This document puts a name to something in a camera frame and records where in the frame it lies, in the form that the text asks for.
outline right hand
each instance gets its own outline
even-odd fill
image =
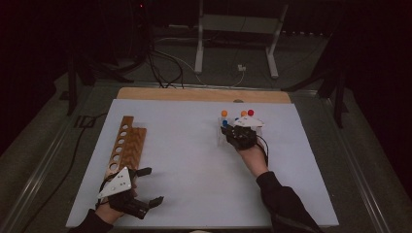
[[[269,171],[264,160],[264,154],[258,145],[237,152],[242,156],[246,166],[256,178]]]

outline person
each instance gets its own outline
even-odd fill
[[[303,203],[291,187],[282,186],[273,171],[266,166],[264,153],[258,145],[237,151],[245,165],[257,179],[261,199],[271,216],[274,232],[277,233],[321,233],[323,232],[306,211]],[[105,233],[123,213],[100,205],[96,211],[89,210],[85,220],[69,233]]]

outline hole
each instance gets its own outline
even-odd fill
[[[113,161],[119,161],[120,155],[115,154],[115,156],[113,156]]]
[[[110,164],[110,170],[115,171],[118,168],[118,164],[117,163],[112,163]]]

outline hand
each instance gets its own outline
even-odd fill
[[[258,145],[237,152],[242,156],[246,166],[256,178],[269,171],[264,160],[264,154]]]
[[[137,196],[137,192],[136,192],[136,189],[135,189],[136,187],[137,187],[136,182],[135,182],[135,180],[133,180],[132,187],[131,187],[130,191],[133,193],[134,197]],[[107,201],[108,201],[107,197],[104,198],[102,203],[105,203],[105,204],[102,204],[102,205],[98,206],[95,213],[102,220],[104,220],[105,222],[113,225],[121,216],[124,216],[124,213],[112,209]]]

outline gray floor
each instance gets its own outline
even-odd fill
[[[211,47],[205,49],[203,73],[191,71],[196,43],[194,40],[162,40],[156,49],[183,59],[185,88],[259,88],[278,90],[307,78],[318,60],[327,39],[322,37],[282,35],[275,57],[280,77],[269,77],[262,43],[240,49]],[[165,79],[173,79],[178,68],[164,59],[155,59],[156,67]],[[237,64],[247,67],[241,83]],[[150,66],[142,65],[127,75],[136,81],[130,86],[155,86]],[[339,226],[325,232],[412,232],[412,204],[404,193],[390,167],[377,139],[361,114],[350,90],[345,94],[348,113],[343,115],[344,129],[338,129],[330,117],[330,101],[319,99],[314,93],[320,83],[313,83],[291,93],[310,145],[315,154],[330,199],[336,211]],[[18,232],[38,210],[69,168],[76,142],[82,129],[73,125],[78,115],[97,116],[107,113],[111,101],[125,84],[100,79],[93,87],[83,87],[80,105],[72,117],[66,116],[68,103],[58,99],[66,90],[67,76],[56,81],[58,92],[18,136],[0,158],[0,219],[5,223],[10,213]],[[64,227],[88,161],[104,123],[104,117],[87,129],[79,143],[73,169],[62,187],[36,216],[26,232],[66,232]],[[56,154],[43,176],[31,177],[42,157]],[[34,198],[20,196],[27,182],[37,182]],[[114,229],[112,232],[129,232]]]

